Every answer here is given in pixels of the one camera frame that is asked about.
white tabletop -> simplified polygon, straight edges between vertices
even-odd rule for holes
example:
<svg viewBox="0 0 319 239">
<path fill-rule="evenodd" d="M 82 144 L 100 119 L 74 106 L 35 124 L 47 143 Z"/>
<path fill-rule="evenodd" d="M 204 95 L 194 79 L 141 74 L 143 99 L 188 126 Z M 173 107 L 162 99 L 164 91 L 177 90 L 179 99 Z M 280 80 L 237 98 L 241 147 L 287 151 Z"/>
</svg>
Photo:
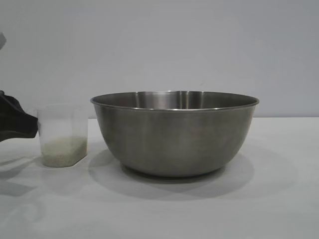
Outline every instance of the white tabletop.
<svg viewBox="0 0 319 239">
<path fill-rule="evenodd" d="M 0 239 L 317 239 L 319 118 L 256 118 L 203 178 L 123 169 L 89 120 L 89 154 L 41 165 L 38 138 L 0 143 Z"/>
</svg>

translucent plastic cup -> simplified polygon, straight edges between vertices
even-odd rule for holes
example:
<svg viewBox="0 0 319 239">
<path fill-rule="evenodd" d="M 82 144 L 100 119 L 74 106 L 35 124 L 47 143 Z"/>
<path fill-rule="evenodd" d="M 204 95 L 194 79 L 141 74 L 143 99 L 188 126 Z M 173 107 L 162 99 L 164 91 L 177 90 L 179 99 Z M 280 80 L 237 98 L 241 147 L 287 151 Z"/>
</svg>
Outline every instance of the translucent plastic cup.
<svg viewBox="0 0 319 239">
<path fill-rule="evenodd" d="M 82 106 L 47 105 L 37 117 L 43 165 L 69 167 L 87 155 L 88 118 Z"/>
</svg>

stainless steel bowl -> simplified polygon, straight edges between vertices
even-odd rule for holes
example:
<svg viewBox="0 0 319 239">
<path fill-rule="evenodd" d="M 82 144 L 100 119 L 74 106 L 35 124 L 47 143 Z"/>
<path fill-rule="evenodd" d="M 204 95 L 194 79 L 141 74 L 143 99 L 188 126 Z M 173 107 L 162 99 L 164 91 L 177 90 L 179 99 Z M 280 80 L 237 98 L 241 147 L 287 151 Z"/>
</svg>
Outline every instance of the stainless steel bowl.
<svg viewBox="0 0 319 239">
<path fill-rule="evenodd" d="M 103 138 L 134 170 L 166 177 L 205 174 L 226 165 L 247 135 L 258 99 L 194 91 L 96 96 Z"/>
</svg>

mixing bowl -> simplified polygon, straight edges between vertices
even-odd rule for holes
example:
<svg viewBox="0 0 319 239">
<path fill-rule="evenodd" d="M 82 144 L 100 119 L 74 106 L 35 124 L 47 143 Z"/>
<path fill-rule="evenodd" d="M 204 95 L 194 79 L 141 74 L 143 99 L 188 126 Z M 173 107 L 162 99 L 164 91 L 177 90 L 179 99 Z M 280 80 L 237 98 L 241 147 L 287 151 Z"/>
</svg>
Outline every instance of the mixing bowl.
<svg viewBox="0 0 319 239">
<path fill-rule="evenodd" d="M 125 166 L 164 177 L 209 173 L 242 146 L 254 97 L 217 92 L 129 92 L 91 99 L 103 138 Z"/>
</svg>

black object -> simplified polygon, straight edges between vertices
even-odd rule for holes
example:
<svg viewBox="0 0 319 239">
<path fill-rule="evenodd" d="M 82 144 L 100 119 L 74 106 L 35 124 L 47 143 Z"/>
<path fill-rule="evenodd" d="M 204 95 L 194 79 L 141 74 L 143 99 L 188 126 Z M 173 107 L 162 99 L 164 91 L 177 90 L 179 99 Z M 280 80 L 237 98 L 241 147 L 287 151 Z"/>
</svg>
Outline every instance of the black object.
<svg viewBox="0 0 319 239">
<path fill-rule="evenodd" d="M 0 91 L 0 142 L 9 138 L 34 138 L 38 119 L 23 111 L 19 101 Z"/>
</svg>

